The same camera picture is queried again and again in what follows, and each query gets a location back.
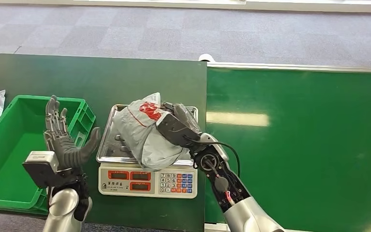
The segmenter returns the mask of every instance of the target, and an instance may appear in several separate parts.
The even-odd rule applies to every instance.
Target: robotic hand
[[[180,104],[163,104],[172,109],[157,122],[157,130],[172,144],[190,149],[194,167],[208,177],[217,203],[232,232],[284,232],[259,206],[242,181],[228,166],[228,156],[212,135],[200,132],[190,112]]]
[[[76,147],[66,126],[67,109],[59,114],[56,96],[46,105],[43,133],[49,151],[32,151],[24,168],[40,188],[47,188],[49,214],[44,232],[80,232],[92,207],[82,165],[90,158],[99,141],[94,128],[82,148]]]

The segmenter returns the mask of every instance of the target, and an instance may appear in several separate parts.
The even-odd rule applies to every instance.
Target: black cable
[[[237,167],[238,167],[237,174],[238,174],[238,177],[240,177],[240,174],[241,174],[240,157],[238,156],[237,151],[233,147],[231,147],[228,144],[222,143],[222,142],[202,142],[202,141],[197,141],[197,140],[190,139],[188,137],[186,137],[186,138],[195,142],[195,143],[198,143],[198,144],[218,144],[218,145],[223,145],[223,146],[228,147],[234,153],[235,158],[237,159]]]

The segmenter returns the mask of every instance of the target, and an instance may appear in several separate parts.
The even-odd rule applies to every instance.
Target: green plastic crate
[[[46,150],[45,106],[50,98],[18,95],[0,117],[0,209],[47,212],[46,190],[39,189],[22,166],[30,151]],[[77,146],[90,134],[95,115],[83,99],[58,98],[68,109],[67,124]]]

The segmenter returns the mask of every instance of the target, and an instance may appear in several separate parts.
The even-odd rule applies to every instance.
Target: silver robotic forearm
[[[80,232],[83,222],[74,217],[78,203],[79,195],[74,189],[57,192],[50,202],[43,232]]]
[[[284,232],[252,196],[233,205],[224,217],[232,232]]]

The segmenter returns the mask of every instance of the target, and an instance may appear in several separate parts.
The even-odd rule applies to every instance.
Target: wire
[[[235,205],[234,200],[231,198],[231,192],[230,192],[230,191],[226,191],[226,192],[225,192],[225,196],[226,196],[228,202],[229,202],[231,205]]]
[[[195,143],[198,143],[198,144],[218,144],[218,145],[223,145],[223,146],[228,147],[234,153],[235,159],[237,159],[237,167],[238,167],[237,175],[238,175],[238,177],[240,177],[240,174],[241,174],[240,157],[238,156],[237,151],[233,147],[231,147],[228,144],[222,143],[222,142],[214,142],[214,141],[213,142],[203,142],[203,141],[193,140],[193,139],[190,139],[188,137],[186,137],[186,138],[189,139],[189,140],[191,140],[191,141],[193,141],[193,142],[195,142]]]

